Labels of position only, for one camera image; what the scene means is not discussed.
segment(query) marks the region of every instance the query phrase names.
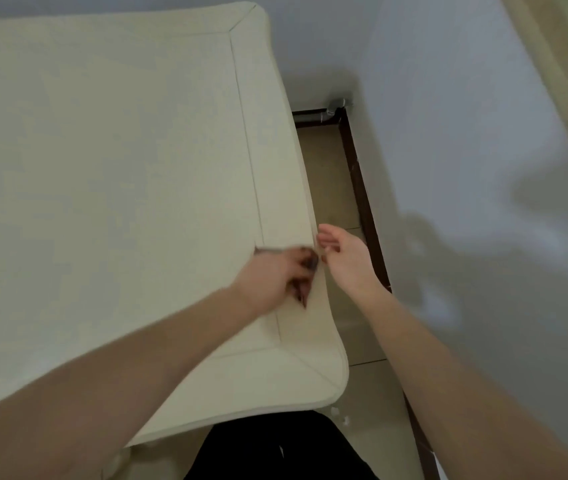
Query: white wall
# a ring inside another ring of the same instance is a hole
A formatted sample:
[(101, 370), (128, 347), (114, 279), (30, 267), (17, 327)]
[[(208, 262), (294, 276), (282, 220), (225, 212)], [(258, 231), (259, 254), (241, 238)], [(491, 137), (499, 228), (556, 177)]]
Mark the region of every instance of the white wall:
[[(239, 0), (0, 0), (0, 17), (108, 13)], [(293, 111), (348, 95), (383, 0), (250, 0), (271, 17), (272, 43)]]
[(385, 0), (349, 112), (396, 294), (568, 443), (568, 134), (499, 0)]

